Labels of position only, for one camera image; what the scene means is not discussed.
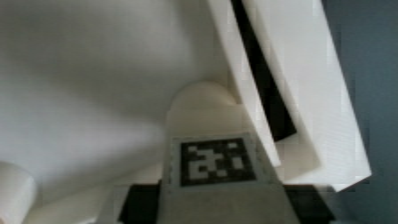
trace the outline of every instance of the white curved surface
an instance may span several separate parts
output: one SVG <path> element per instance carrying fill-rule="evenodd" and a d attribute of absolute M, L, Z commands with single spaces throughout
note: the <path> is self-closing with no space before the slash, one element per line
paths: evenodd
<path fill-rule="evenodd" d="M 339 191 L 371 171 L 322 1 L 244 3 L 299 129 L 277 144 L 279 177 Z"/>
<path fill-rule="evenodd" d="M 0 223 L 21 224 L 37 198 L 37 184 L 27 171 L 0 162 Z"/>
<path fill-rule="evenodd" d="M 0 5 L 0 158 L 45 205 L 160 161 L 172 96 L 229 71 L 199 1 Z"/>

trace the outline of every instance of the white panel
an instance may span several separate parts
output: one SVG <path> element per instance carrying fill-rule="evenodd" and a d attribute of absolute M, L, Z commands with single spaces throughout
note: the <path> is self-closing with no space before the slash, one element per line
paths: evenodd
<path fill-rule="evenodd" d="M 286 183 L 341 190 L 371 172 L 320 0 L 245 0 L 299 136 L 279 143 Z"/>

